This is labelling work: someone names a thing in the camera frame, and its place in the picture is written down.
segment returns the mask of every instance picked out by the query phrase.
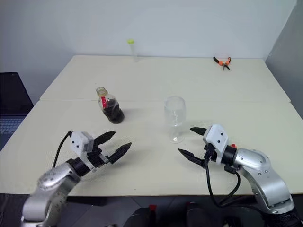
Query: laptop keyboard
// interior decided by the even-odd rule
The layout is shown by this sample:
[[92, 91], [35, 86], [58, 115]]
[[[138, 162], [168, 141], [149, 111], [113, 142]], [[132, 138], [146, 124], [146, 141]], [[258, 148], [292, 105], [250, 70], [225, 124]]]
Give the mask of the laptop keyboard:
[[0, 119], [0, 134], [13, 134], [23, 119]]

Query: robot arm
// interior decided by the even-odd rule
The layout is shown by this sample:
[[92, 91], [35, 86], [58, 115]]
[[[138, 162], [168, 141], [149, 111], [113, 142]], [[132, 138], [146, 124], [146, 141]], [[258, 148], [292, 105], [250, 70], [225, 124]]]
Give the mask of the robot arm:
[[191, 128], [191, 130], [203, 135], [206, 153], [205, 159], [201, 160], [192, 153], [179, 149], [188, 160], [203, 168], [209, 160], [212, 160], [217, 164], [225, 164], [224, 169], [229, 173], [241, 173], [250, 183], [258, 208], [264, 216], [269, 217], [271, 226], [295, 226], [278, 225], [283, 221], [291, 223], [289, 220], [297, 222], [297, 226], [302, 226], [293, 211], [294, 202], [285, 182], [272, 169], [269, 158], [264, 153], [229, 146], [227, 133], [218, 124], [213, 124], [207, 129]]
[[113, 164], [130, 148], [131, 143], [118, 148], [113, 155], [103, 156], [98, 147], [112, 138], [114, 131], [93, 139], [87, 132], [75, 131], [71, 135], [71, 148], [79, 156], [52, 168], [38, 180], [35, 192], [23, 206], [22, 227], [52, 227], [59, 221], [69, 192], [90, 171], [110, 162]]

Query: bottle cap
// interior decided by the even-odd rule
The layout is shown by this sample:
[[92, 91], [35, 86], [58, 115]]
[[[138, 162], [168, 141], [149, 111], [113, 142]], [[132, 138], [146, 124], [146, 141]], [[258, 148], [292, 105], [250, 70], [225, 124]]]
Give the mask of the bottle cap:
[[106, 91], [106, 89], [104, 87], [98, 87], [96, 89], [96, 92], [98, 94], [98, 96], [106, 96], [108, 94], [108, 92]]
[[128, 40], [127, 40], [127, 43], [128, 43], [128, 44], [134, 44], [134, 39], [128, 39]]

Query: pliers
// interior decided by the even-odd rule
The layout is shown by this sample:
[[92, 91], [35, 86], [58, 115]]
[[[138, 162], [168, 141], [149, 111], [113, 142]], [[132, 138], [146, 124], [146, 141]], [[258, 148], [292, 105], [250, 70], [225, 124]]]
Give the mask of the pliers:
[[228, 57], [228, 60], [226, 61], [226, 63], [223, 63], [223, 61], [219, 61], [218, 59], [216, 59], [216, 57], [214, 57], [214, 61], [216, 63], [218, 63], [219, 65], [221, 65], [223, 67], [223, 70], [224, 68], [227, 68], [228, 70], [231, 70], [228, 65], [229, 63], [231, 63], [232, 59], [230, 57]]

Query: test tube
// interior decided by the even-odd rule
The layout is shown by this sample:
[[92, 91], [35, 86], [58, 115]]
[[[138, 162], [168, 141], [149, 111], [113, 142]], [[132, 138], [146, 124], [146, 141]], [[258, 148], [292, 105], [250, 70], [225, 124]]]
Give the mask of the test tube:
[[131, 52], [132, 52], [134, 62], [137, 62], [138, 61], [138, 56], [137, 56], [137, 52], [136, 52], [136, 48], [135, 48], [135, 44], [134, 44], [134, 39], [128, 39], [127, 43], [129, 44], [129, 47], [131, 48]]

